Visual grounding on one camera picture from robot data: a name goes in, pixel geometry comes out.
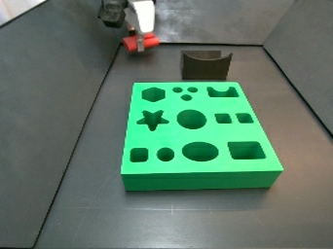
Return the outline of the black gripper one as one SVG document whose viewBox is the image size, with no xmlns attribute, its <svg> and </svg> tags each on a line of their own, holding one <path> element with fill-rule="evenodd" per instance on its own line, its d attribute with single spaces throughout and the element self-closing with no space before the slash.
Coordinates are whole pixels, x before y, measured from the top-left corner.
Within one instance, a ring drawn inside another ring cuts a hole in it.
<svg viewBox="0 0 333 249">
<path fill-rule="evenodd" d="M 126 0 L 101 0 L 97 18 L 104 22 L 106 27 L 112 28 L 120 28 L 125 21 L 130 30 L 136 32 L 134 35 L 153 33 L 153 1 L 128 0 L 126 3 Z"/>
</svg>

